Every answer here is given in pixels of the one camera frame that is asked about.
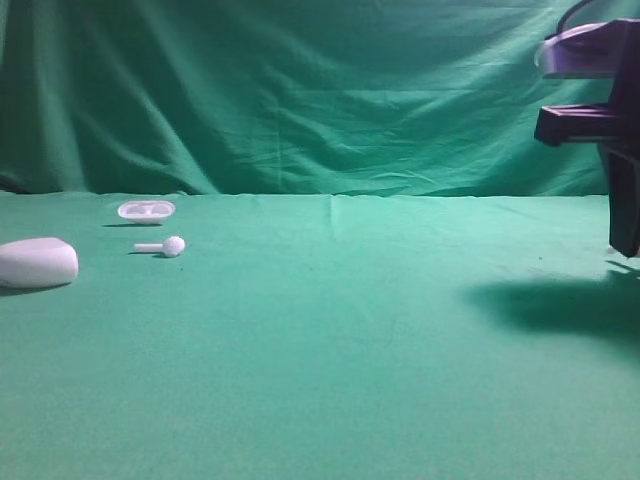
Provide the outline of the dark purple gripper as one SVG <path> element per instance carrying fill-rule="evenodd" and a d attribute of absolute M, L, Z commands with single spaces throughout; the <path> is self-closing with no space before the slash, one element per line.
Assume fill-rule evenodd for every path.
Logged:
<path fill-rule="evenodd" d="M 598 145 L 609 198 L 609 245 L 639 254 L 639 21 L 586 24 L 545 40 L 536 57 L 545 79 L 611 79 L 604 102 L 543 106 L 534 138 L 558 147 Z"/>

